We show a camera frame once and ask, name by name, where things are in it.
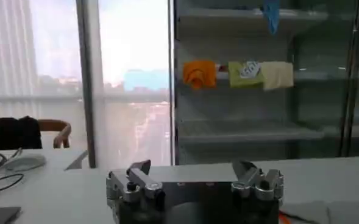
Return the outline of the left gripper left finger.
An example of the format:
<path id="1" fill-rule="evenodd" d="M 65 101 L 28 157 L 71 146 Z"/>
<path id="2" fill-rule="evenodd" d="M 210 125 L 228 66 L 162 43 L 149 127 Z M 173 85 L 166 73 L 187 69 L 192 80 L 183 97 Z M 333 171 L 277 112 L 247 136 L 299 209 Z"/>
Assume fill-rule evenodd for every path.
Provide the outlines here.
<path id="1" fill-rule="evenodd" d="M 110 171 L 106 178 L 107 199 L 122 199 L 127 203 L 135 203 L 145 197 L 163 203 L 163 183 L 149 176 L 150 168 L 151 160 L 147 159 L 131 164 L 125 171 Z"/>

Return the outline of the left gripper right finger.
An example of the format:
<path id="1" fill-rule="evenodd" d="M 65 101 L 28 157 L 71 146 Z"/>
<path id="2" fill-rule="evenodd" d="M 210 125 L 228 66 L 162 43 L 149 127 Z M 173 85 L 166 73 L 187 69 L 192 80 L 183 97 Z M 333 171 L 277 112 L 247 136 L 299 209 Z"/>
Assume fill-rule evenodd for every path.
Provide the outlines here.
<path id="1" fill-rule="evenodd" d="M 254 197 L 260 201 L 283 201 L 284 176 L 277 169 L 267 173 L 249 161 L 232 163 L 237 180 L 230 184 L 231 191 L 241 198 Z"/>

